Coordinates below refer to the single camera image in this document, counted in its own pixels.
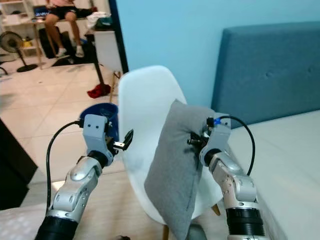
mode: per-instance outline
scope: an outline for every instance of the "person's leg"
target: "person's leg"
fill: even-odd
[[[63,48],[64,46],[62,45],[60,34],[55,26],[58,21],[59,21],[59,17],[50,13],[45,17],[44,25],[47,31],[49,32],[51,38],[55,41],[58,47]]]
[[[81,46],[81,41],[80,41],[80,32],[79,32],[79,27],[77,25],[77,16],[74,12],[69,11],[65,14],[65,20],[67,20],[70,25],[71,25],[71,29],[73,32],[73,36],[74,36],[74,40],[76,43],[76,53],[75,56],[78,58],[83,58],[85,56],[84,51],[82,49]]]

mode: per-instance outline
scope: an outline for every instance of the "pink shirt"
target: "pink shirt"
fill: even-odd
[[[51,0],[50,2],[58,7],[74,6],[74,0]]]

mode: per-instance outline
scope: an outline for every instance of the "white sneaker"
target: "white sneaker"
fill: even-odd
[[[76,53],[75,56],[77,58],[83,58],[85,56],[84,50],[82,49],[81,45],[77,45],[76,46]]]
[[[59,47],[59,51],[58,53],[55,55],[57,58],[61,58],[61,57],[64,57],[66,55],[66,52],[67,52],[67,49],[65,49],[64,47],[63,48],[60,48]]]

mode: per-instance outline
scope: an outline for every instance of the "blue headboard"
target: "blue headboard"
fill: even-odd
[[[225,29],[212,108],[247,124],[319,110],[320,22]]]

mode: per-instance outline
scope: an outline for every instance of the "person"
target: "person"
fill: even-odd
[[[46,0],[46,2],[49,13],[45,17],[44,24],[48,33],[59,47],[59,51],[56,54],[56,57],[61,58],[67,53],[67,50],[61,42],[60,34],[55,27],[56,23],[59,20],[65,19],[71,25],[74,40],[76,43],[75,56],[78,58],[83,58],[85,54],[81,46],[79,28],[76,22],[78,9],[74,4],[74,0]]]

